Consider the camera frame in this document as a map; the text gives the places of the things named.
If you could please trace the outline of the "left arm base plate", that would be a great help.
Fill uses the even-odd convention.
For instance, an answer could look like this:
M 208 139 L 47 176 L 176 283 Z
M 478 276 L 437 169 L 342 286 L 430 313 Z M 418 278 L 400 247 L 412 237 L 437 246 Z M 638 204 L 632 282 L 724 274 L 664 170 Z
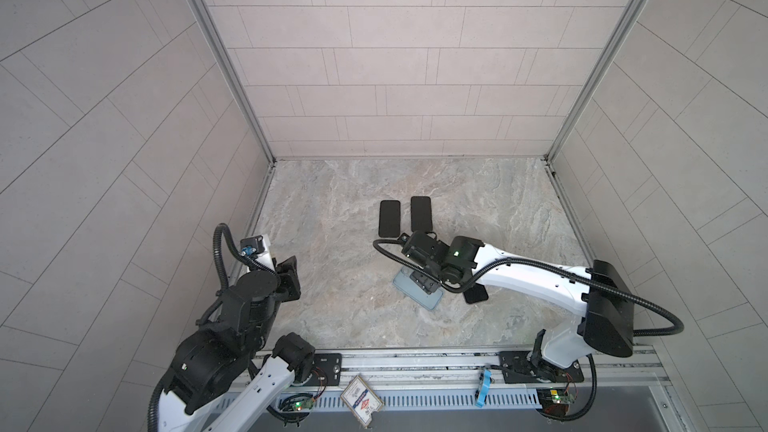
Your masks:
M 306 379 L 296 379 L 293 387 L 338 386 L 343 356 L 340 353 L 316 353 Z

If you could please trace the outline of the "light blue phone case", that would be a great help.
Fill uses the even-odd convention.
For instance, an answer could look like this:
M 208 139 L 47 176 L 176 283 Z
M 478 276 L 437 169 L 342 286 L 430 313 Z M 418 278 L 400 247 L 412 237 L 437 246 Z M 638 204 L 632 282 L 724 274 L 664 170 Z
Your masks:
M 434 310 L 444 295 L 443 289 L 436 282 L 407 267 L 400 269 L 393 285 L 428 311 Z

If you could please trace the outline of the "black phone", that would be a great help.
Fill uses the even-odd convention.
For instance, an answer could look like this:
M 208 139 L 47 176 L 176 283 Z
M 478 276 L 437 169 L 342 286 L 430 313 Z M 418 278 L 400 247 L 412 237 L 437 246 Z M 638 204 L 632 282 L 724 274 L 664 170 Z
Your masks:
M 469 305 L 485 302 L 489 299 L 486 287 L 481 284 L 474 284 L 464 291 L 462 295 L 465 302 Z

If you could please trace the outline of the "black phone case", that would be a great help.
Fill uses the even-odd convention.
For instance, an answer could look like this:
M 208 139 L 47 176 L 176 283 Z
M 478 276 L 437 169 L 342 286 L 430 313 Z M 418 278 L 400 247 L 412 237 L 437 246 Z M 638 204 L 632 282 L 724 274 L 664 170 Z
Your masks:
M 379 206 L 378 236 L 398 238 L 401 234 L 401 202 L 382 200 Z
M 434 231 L 430 197 L 413 196 L 410 199 L 410 224 L 413 232 L 431 233 Z

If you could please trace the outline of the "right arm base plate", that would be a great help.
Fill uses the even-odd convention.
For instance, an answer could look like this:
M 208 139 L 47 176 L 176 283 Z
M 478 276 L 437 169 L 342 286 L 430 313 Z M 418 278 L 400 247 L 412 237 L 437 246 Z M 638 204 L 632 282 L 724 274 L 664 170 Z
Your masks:
M 584 381 L 583 371 L 576 362 L 562 369 L 543 359 L 532 362 L 530 355 L 530 351 L 502 351 L 498 354 L 500 370 L 506 384 L 566 384 Z

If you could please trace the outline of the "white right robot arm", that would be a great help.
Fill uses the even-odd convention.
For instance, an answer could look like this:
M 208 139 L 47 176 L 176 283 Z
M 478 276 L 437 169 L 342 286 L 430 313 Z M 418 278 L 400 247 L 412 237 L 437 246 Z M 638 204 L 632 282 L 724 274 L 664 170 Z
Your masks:
M 612 264 L 590 267 L 541 262 L 503 251 L 479 239 L 457 236 L 446 244 L 425 232 L 403 234 L 396 243 L 429 280 L 463 294 L 476 285 L 499 287 L 544 300 L 572 318 L 546 330 L 534 346 L 537 357 L 564 369 L 600 352 L 633 354 L 634 303 Z

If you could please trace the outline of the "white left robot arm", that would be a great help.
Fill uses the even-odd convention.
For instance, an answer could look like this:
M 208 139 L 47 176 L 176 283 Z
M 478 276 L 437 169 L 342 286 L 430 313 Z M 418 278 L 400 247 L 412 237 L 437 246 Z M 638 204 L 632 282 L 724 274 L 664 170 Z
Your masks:
M 315 395 L 282 393 L 315 375 L 315 349 L 298 334 L 280 337 L 256 365 L 279 307 L 301 295 L 297 260 L 257 269 L 223 289 L 197 330 L 177 347 L 166 373 L 152 392 L 150 431 L 247 431 L 263 414 L 283 424 L 300 424 Z

